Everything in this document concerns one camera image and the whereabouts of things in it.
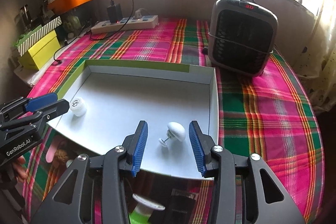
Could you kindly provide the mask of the person hand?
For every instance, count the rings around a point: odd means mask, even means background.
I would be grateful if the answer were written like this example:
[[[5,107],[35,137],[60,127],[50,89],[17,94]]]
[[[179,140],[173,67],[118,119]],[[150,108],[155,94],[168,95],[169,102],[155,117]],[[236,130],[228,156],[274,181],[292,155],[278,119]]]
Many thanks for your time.
[[[24,182],[28,178],[27,170],[24,167],[26,160],[24,156],[20,156],[15,161],[12,162],[13,169],[17,174],[17,179],[20,182]]]

